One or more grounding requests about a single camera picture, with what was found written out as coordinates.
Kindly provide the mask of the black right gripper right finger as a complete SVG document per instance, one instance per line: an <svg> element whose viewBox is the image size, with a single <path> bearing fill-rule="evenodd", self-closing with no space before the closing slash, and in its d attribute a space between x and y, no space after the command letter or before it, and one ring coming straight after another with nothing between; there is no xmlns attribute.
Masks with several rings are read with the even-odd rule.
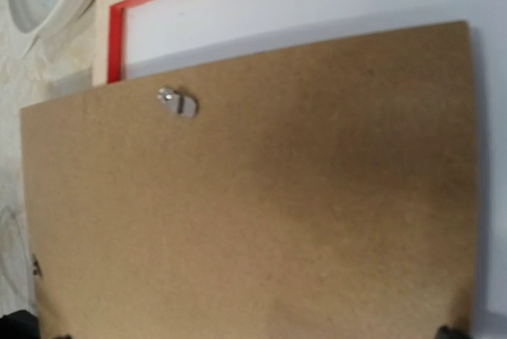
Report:
<svg viewBox="0 0 507 339"><path fill-rule="evenodd" d="M450 326L441 326L437 329L435 339L471 339L468 333Z"/></svg>

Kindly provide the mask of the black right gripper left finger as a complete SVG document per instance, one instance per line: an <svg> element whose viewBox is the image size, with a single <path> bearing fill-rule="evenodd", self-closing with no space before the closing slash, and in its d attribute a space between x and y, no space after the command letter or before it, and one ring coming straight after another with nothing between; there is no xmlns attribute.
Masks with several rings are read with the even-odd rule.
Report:
<svg viewBox="0 0 507 339"><path fill-rule="evenodd" d="M1 339L41 339L38 317L27 310L1 316Z"/></svg>

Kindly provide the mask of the brown cardboard backing board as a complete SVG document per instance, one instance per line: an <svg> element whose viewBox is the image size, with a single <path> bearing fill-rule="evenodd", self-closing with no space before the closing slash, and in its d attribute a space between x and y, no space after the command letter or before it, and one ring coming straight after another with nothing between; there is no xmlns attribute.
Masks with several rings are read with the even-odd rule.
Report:
<svg viewBox="0 0 507 339"><path fill-rule="evenodd" d="M21 111L41 335L431 338L474 300L463 21Z"/></svg>

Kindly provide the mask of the cat photo print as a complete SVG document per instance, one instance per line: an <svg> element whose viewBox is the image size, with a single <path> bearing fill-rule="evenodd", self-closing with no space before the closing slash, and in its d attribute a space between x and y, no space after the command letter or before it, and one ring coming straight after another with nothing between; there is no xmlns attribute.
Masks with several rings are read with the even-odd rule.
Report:
<svg viewBox="0 0 507 339"><path fill-rule="evenodd" d="M506 0L152 0L128 10L122 73L445 21L469 24L486 144L486 309L506 312Z"/></svg>

